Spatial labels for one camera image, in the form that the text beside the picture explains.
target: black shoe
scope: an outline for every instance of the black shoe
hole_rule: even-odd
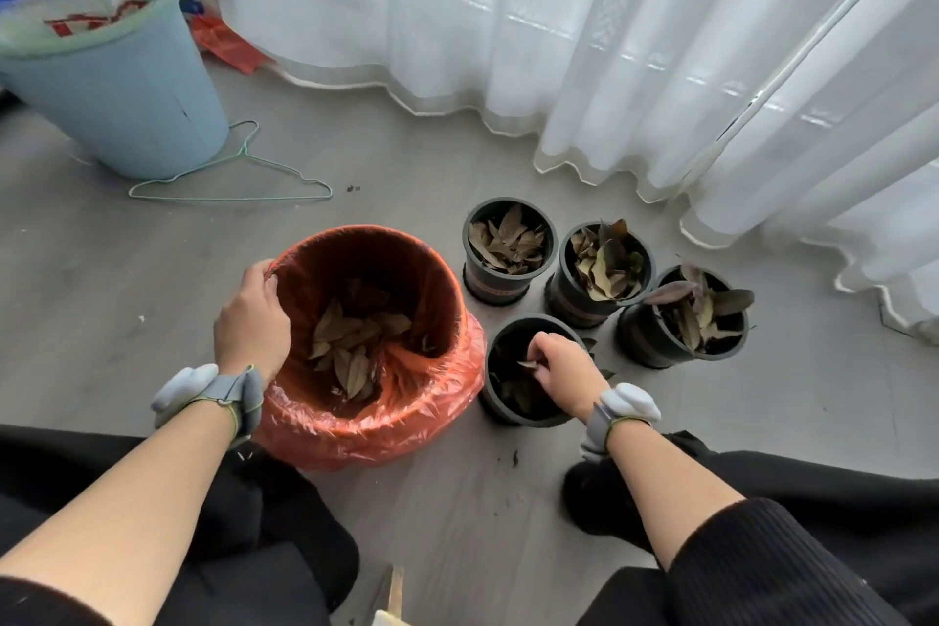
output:
[[[573,466],[564,476],[560,499],[580,531],[625,539],[651,552],[636,503],[612,459]]]

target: plastic bucket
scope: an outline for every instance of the plastic bucket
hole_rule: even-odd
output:
[[[110,26],[36,45],[0,42],[0,87],[132,179],[193,169],[228,136],[179,0],[152,0]]]

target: forearm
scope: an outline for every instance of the forearm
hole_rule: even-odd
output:
[[[228,409],[195,402],[0,559],[115,626],[156,619],[233,435]]]
[[[714,514],[744,499],[647,423],[616,423],[606,442],[667,570],[686,540]]]

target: wire hanger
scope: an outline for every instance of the wire hanger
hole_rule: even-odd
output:
[[[229,124],[229,129],[235,129],[242,124],[253,124],[254,128],[251,130],[247,136],[245,136],[244,141],[241,142],[241,147],[237,152],[230,156],[224,156],[221,159],[215,159],[214,161],[209,161],[202,166],[197,166],[195,169],[190,169],[188,171],[183,171],[178,173],[172,179],[154,179],[153,181],[141,181],[140,183],[135,183],[131,186],[130,190],[127,192],[127,195],[132,199],[138,199],[140,201],[196,201],[196,202],[213,202],[213,201],[327,201],[333,197],[333,187],[330,186],[325,181],[318,181],[317,179],[308,179],[304,176],[299,169],[294,169],[292,166],[287,166],[285,164],[278,164],[276,161],[271,161],[262,156],[255,156],[251,153],[251,142],[255,136],[261,131],[261,125],[255,122],[252,119],[244,120],[242,122],[235,122],[234,124]],[[252,199],[210,199],[210,198],[201,198],[201,197],[179,197],[179,196],[141,196],[137,193],[138,190],[144,186],[148,186],[152,183],[161,183],[163,185],[169,185],[174,181],[178,181],[183,176],[189,176],[191,173],[196,171],[202,171],[204,169],[210,169],[213,166],[218,166],[224,164],[228,161],[234,161],[238,158],[246,158],[257,164],[263,164],[264,166],[270,166],[275,169],[280,169],[286,171],[287,173],[293,174],[294,176],[299,177],[299,180],[306,184],[315,184],[320,185],[327,190],[325,195],[321,196],[264,196]]]

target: wearable wrist device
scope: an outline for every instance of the wearable wrist device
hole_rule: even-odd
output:
[[[237,375],[219,374],[215,364],[177,372],[153,397],[154,428],[160,428],[192,402],[215,401],[226,407],[235,421],[235,447],[251,437],[261,422],[264,380],[252,366]]]
[[[600,394],[587,421],[587,437],[581,443],[581,456],[596,463],[609,452],[606,440],[613,426],[622,420],[639,419],[650,424],[662,419],[655,401],[648,393],[631,383],[617,383]]]

